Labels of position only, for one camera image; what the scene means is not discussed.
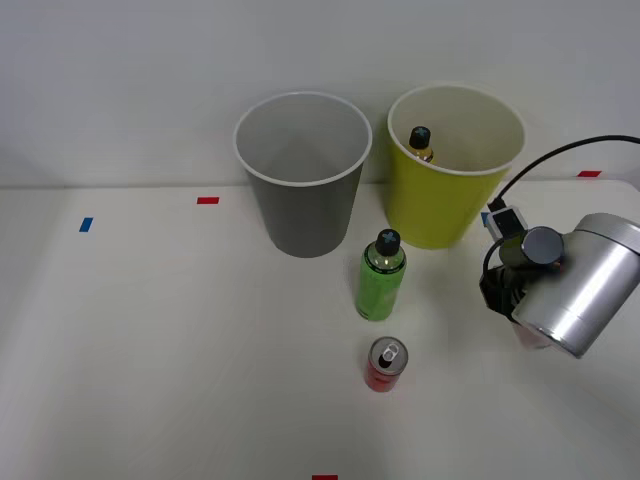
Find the tape mark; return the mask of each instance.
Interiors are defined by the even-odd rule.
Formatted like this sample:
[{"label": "tape mark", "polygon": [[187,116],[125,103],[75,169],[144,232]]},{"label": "tape mark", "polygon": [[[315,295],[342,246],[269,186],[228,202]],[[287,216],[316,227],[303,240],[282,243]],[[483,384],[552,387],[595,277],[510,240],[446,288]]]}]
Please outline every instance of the tape mark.
[{"label": "tape mark", "polygon": [[80,225],[80,233],[87,233],[91,228],[91,224],[93,223],[93,217],[85,217],[82,221],[82,225]]},{"label": "tape mark", "polygon": [[577,177],[586,177],[586,178],[596,178],[601,173],[602,173],[602,170],[583,170],[576,176]]},{"label": "tape mark", "polygon": [[217,205],[220,197],[198,197],[198,205]]}]

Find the blue tape marker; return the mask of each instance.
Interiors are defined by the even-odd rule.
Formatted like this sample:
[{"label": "blue tape marker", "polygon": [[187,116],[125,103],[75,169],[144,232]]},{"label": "blue tape marker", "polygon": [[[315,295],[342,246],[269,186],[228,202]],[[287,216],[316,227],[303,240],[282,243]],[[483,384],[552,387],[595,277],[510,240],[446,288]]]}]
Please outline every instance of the blue tape marker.
[{"label": "blue tape marker", "polygon": [[91,222],[93,222],[93,217],[85,217],[80,225],[80,233],[87,233],[91,228]]}]

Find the white wall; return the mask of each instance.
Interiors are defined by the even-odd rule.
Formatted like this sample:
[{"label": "white wall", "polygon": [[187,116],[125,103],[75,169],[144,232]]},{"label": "white wall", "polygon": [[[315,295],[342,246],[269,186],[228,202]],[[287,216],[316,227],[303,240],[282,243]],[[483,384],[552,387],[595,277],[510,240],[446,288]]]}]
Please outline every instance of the white wall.
[{"label": "white wall", "polygon": [[[637,0],[3,0],[0,185],[243,182],[235,121],[298,88],[351,99],[375,128],[413,86],[482,86],[524,116],[521,164],[638,135],[639,20]],[[593,146],[538,173],[639,160]]]}]

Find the red can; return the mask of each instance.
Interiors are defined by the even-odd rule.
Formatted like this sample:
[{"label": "red can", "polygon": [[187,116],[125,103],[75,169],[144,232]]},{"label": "red can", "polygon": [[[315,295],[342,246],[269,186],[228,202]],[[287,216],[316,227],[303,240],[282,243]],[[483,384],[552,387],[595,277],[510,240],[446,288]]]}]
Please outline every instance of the red can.
[{"label": "red can", "polygon": [[397,338],[382,337],[369,350],[365,381],[376,392],[388,392],[400,378],[409,361],[409,352]]}]

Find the black bottle cap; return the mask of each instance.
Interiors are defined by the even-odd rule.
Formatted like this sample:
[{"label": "black bottle cap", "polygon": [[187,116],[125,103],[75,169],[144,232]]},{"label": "black bottle cap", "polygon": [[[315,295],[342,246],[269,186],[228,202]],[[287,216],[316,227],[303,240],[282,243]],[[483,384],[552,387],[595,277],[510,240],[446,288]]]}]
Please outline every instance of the black bottle cap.
[{"label": "black bottle cap", "polygon": [[409,138],[409,146],[416,150],[424,150],[429,146],[431,140],[431,131],[427,127],[416,127],[411,130],[411,138]]},{"label": "black bottle cap", "polygon": [[376,250],[383,257],[393,257],[400,250],[400,234],[386,228],[378,234]]}]

